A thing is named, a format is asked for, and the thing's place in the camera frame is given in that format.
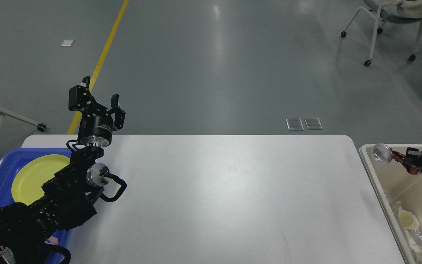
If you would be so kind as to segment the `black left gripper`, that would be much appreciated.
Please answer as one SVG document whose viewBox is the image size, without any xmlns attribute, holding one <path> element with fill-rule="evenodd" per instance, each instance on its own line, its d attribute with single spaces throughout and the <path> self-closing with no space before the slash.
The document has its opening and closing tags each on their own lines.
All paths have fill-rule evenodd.
<svg viewBox="0 0 422 264">
<path fill-rule="evenodd" d="M 90 76 L 80 85 L 69 89 L 68 109 L 81 113 L 77 142 L 82 145 L 107 147 L 112 143 L 112 132 L 123 128 L 126 112 L 119 105 L 119 94 L 112 95 L 111 108 L 98 103 L 89 90 Z"/>
</svg>

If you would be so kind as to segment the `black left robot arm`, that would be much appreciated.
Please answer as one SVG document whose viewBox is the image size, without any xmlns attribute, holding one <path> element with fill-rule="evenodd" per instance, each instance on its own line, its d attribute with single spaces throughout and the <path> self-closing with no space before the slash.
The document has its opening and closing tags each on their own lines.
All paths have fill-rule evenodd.
<svg viewBox="0 0 422 264">
<path fill-rule="evenodd" d="M 119 95 L 111 107 L 98 103 L 89 90 L 90 76 L 69 90 L 68 108 L 81 113 L 76 140 L 68 140 L 69 164 L 42 185 L 44 195 L 26 205 L 22 202 L 0 208 L 0 264 L 45 264 L 53 253 L 71 261 L 70 251 L 47 240 L 57 230 L 81 226 L 96 214 L 98 199 L 115 202 L 127 183 L 96 160 L 111 145 L 112 133 L 122 129 L 126 113 Z"/>
</svg>

